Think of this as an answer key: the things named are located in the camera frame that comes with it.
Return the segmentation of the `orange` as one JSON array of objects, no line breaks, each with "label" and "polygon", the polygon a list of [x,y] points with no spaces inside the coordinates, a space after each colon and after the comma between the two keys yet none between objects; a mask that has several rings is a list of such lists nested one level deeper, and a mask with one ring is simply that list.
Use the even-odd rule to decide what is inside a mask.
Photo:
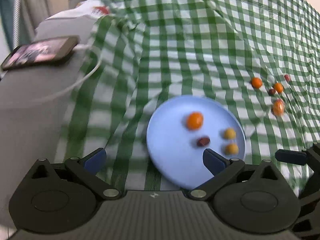
[{"label": "orange", "polygon": [[282,99],[277,99],[273,102],[272,113],[275,116],[281,116],[285,112],[285,103]]},{"label": "orange", "polygon": [[200,112],[190,113],[187,117],[186,126],[189,130],[198,130],[202,127],[204,117]]}]

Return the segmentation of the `light blue round plate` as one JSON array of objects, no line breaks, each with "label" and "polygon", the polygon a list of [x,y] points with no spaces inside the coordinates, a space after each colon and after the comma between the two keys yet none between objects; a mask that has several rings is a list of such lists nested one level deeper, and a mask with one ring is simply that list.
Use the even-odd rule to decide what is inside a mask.
[{"label": "light blue round plate", "polygon": [[[187,117],[193,112],[200,112],[204,117],[202,127],[194,131],[186,126]],[[168,181],[184,189],[194,189],[213,177],[203,164],[205,147],[198,147],[197,140],[209,137],[207,147],[228,158],[225,146],[230,142],[223,133],[230,127],[236,131],[234,143],[239,148],[235,157],[244,160],[246,137],[232,112],[210,98],[176,96],[162,103],[150,118],[146,130],[149,156]]]}]

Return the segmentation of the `black smartphone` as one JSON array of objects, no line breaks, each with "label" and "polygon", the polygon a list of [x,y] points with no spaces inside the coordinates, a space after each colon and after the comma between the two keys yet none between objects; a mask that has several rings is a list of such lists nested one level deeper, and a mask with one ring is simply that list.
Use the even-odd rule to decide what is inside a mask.
[{"label": "black smartphone", "polygon": [[1,70],[39,66],[41,64],[57,64],[67,61],[76,45],[78,36],[60,36],[47,38],[17,46],[2,62]]}]

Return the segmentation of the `red fruit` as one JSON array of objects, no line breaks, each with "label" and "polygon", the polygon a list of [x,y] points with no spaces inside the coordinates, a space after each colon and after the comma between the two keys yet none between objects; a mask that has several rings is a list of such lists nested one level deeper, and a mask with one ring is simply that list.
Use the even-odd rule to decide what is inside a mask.
[{"label": "red fruit", "polygon": [[287,82],[291,81],[291,77],[288,74],[285,74],[284,77]]}]

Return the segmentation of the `orange tangerine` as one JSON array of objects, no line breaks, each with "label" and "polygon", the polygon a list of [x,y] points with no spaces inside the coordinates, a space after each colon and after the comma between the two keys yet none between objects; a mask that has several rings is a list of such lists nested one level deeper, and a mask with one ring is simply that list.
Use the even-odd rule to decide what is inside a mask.
[{"label": "orange tangerine", "polygon": [[276,82],[274,85],[273,85],[273,88],[274,90],[277,92],[277,93],[282,93],[284,91],[284,87],[281,83],[279,82]]},{"label": "orange tangerine", "polygon": [[251,79],[251,85],[252,85],[253,88],[259,89],[263,85],[263,82],[262,82],[262,80],[260,78],[253,77]]}]

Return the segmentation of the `dark red date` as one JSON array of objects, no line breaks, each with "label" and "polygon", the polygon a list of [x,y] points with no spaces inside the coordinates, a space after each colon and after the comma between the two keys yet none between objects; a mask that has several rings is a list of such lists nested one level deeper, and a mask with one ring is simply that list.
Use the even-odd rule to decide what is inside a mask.
[{"label": "dark red date", "polygon": [[270,89],[270,90],[268,91],[268,94],[269,94],[270,96],[274,95],[275,93],[276,93],[276,90],[275,90],[275,89]]},{"label": "dark red date", "polygon": [[201,137],[196,142],[196,145],[198,147],[206,147],[209,144],[210,144],[210,138],[209,137]]}]

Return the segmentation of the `green white checkered cloth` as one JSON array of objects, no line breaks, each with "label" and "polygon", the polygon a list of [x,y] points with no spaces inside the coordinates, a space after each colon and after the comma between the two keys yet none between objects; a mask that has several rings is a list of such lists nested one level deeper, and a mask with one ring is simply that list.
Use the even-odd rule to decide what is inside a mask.
[{"label": "green white checkered cloth", "polygon": [[[319,13],[306,0],[100,1],[110,13],[88,43],[102,63],[87,51],[80,74],[89,78],[72,91],[56,162],[104,147],[103,180],[121,190],[172,189],[145,135],[154,110],[184,94],[215,99],[235,115],[249,164],[319,141]],[[284,91],[270,96],[276,82]],[[277,99],[281,116],[272,113]]]}]

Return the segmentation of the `small yellow fruit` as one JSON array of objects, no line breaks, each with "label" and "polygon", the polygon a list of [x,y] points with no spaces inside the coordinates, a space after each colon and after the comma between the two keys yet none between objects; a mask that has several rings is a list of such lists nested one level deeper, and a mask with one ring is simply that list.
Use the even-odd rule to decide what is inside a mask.
[{"label": "small yellow fruit", "polygon": [[237,155],[239,148],[236,143],[230,143],[225,146],[225,155]]},{"label": "small yellow fruit", "polygon": [[223,137],[226,140],[233,140],[236,138],[236,131],[233,128],[227,128],[224,133],[223,133]]}]

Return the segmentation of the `grey curtain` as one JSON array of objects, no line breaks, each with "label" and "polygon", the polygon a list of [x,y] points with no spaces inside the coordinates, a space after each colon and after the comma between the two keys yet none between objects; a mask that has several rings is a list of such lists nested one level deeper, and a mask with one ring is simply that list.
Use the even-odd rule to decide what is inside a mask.
[{"label": "grey curtain", "polygon": [[48,0],[14,0],[12,45],[17,47],[21,38],[34,39],[35,29],[50,16]]}]

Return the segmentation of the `white printed pillow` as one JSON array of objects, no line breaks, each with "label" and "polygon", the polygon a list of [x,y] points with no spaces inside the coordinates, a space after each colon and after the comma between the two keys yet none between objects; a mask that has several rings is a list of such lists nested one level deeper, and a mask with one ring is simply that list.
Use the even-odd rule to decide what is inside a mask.
[{"label": "white printed pillow", "polygon": [[75,8],[64,10],[50,16],[46,20],[79,18],[88,16],[90,18],[99,19],[110,13],[109,8],[100,0],[86,0],[80,2]]}]

